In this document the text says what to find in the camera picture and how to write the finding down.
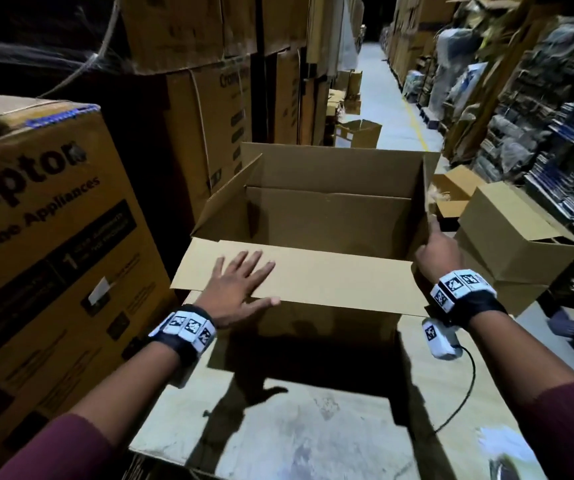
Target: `person's right arm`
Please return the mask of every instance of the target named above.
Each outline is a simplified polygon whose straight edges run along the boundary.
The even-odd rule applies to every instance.
[[[416,259],[431,284],[463,269],[458,242],[435,220]],[[477,314],[466,330],[547,476],[574,479],[574,370],[504,313]]]

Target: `wooden table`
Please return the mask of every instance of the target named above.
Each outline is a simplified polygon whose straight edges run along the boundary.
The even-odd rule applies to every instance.
[[[518,428],[472,340],[459,332],[473,394],[436,438],[471,363],[435,359],[418,317],[398,331],[399,346],[351,350],[219,338],[183,388],[165,388],[130,449],[231,480],[489,478],[477,428]]]

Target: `person's left arm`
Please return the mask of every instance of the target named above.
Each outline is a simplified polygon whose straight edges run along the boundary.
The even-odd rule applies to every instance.
[[[240,253],[223,272],[219,258],[211,280],[195,306],[202,308],[217,328],[229,326],[280,303],[278,298],[245,300],[274,268],[268,262],[253,273],[262,255]],[[3,468],[0,480],[82,480],[99,474],[123,444],[162,388],[181,366],[179,354],[160,342],[151,342],[84,396],[67,414],[47,425]]]

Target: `shirt sleeve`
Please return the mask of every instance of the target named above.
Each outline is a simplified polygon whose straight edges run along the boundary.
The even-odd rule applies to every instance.
[[[542,393],[521,411],[520,428],[550,480],[574,480],[574,383]]]
[[[88,480],[112,459],[114,448],[75,414],[49,423],[0,469],[0,480]]]

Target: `concrete floor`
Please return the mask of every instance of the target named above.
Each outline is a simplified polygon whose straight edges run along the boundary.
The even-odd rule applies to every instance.
[[[378,43],[364,44],[358,56],[357,68],[362,70],[361,114],[346,115],[344,120],[364,119],[380,123],[382,130],[378,148],[383,150],[439,152],[442,149],[442,135],[436,130],[427,129],[415,104],[403,100],[385,59]],[[444,172],[448,167],[449,162],[441,157],[437,171]],[[574,348],[551,332],[547,316],[537,303],[526,309],[517,322],[574,369]]]

